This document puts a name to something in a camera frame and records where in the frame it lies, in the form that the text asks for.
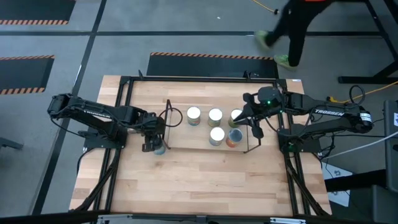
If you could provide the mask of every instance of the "warning tape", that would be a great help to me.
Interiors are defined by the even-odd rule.
[[[0,20],[0,25],[67,25],[63,20]]]
[[[10,94],[26,94],[26,93],[42,93],[45,88],[16,88],[16,89],[4,89],[0,91],[0,95],[10,95]]]
[[[179,56],[179,57],[211,57],[211,58],[236,58],[236,59],[258,59],[258,60],[273,60],[272,57],[261,56],[239,56],[239,55],[217,55],[217,54],[188,54],[188,53],[168,53],[168,52],[152,52],[150,55],[161,56]]]
[[[0,60],[42,59],[42,58],[55,58],[55,55],[23,56],[23,57],[0,57]]]

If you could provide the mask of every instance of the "concrete floor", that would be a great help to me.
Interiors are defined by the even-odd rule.
[[[66,26],[0,26],[5,30],[91,30],[100,0],[77,1]],[[286,0],[262,1],[282,9]],[[382,1],[371,1],[383,26],[398,50],[397,24]],[[243,0],[113,0],[108,1],[99,31],[254,31],[272,29],[278,17],[252,1]],[[375,31],[364,4],[333,3],[311,24],[309,31]],[[82,37],[0,37],[0,57],[20,55],[56,56],[49,84],[44,93],[0,97],[0,136],[25,144],[22,151],[2,148],[0,151],[0,217],[30,213],[44,167],[58,128],[46,114],[50,98],[69,92],[74,84],[88,41]],[[195,52],[273,56],[288,51],[289,39],[281,38],[274,49],[263,52],[252,36],[106,36],[96,37],[83,77],[79,96],[96,100],[103,75],[137,75],[146,72],[151,52]],[[392,62],[385,41],[378,37],[307,37],[302,61],[297,72],[280,68],[281,78],[299,78],[308,95],[345,100],[351,85],[338,84],[341,75],[371,76]],[[373,90],[380,85],[362,85]],[[384,100],[396,100],[397,87],[366,97],[363,106],[374,119],[382,118]],[[369,134],[383,134],[382,122]],[[69,129],[85,129],[71,122]],[[336,139],[334,153],[372,142],[368,138]],[[323,145],[329,144],[324,139]],[[83,140],[67,134],[57,168],[48,192],[43,213],[66,212],[76,176],[76,162]],[[384,145],[332,158],[334,166],[355,173],[384,168]],[[115,223],[126,223],[117,220]],[[161,221],[142,221],[161,223]]]

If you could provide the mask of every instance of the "food can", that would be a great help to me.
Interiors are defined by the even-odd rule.
[[[243,139],[243,133],[238,128],[233,128],[229,131],[228,136],[226,138],[226,144],[229,147],[236,147]]]
[[[196,106],[191,106],[187,111],[188,123],[196,126],[200,123],[200,110]]]
[[[223,118],[223,112],[218,108],[213,108],[209,111],[209,119],[207,123],[210,127],[217,127],[221,123],[221,119]]]
[[[215,127],[210,131],[209,142],[214,146],[219,146],[223,142],[224,137],[224,130],[220,127]]]
[[[238,124],[235,124],[234,119],[237,118],[241,113],[242,113],[242,110],[240,110],[240,109],[232,110],[231,116],[229,117],[229,120],[228,120],[228,124],[231,128],[239,127]]]

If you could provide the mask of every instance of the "wooden table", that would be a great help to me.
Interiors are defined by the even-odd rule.
[[[119,80],[120,76],[104,76],[99,103],[114,106]],[[182,111],[191,105],[199,106],[202,111],[215,106],[234,109],[243,106],[243,93],[255,93],[266,85],[134,82],[131,105],[157,114],[165,109],[167,99]],[[287,86],[289,91],[303,93],[300,80],[287,80]],[[294,118],[295,123],[306,120],[307,116]],[[270,122],[278,127],[276,116]],[[277,135],[266,123],[261,123],[261,127],[262,146],[247,154],[172,149],[156,156],[141,151],[143,137],[130,134],[121,153],[111,212],[291,216],[287,175]],[[103,156],[103,149],[95,149],[82,159],[70,208],[79,206],[96,185]],[[301,159],[307,188],[323,209],[331,213],[319,161],[309,153],[301,153]],[[104,208],[107,191],[105,186],[100,208]],[[296,195],[303,213],[297,187]]]

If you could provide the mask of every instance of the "green shoe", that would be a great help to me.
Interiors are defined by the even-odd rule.
[[[296,71],[296,69],[297,69],[297,66],[289,65],[289,56],[288,55],[275,55],[274,60],[278,65],[286,68],[287,70]]]
[[[259,30],[254,33],[257,42],[261,45],[264,50],[270,50],[271,48],[266,44],[267,31]]]

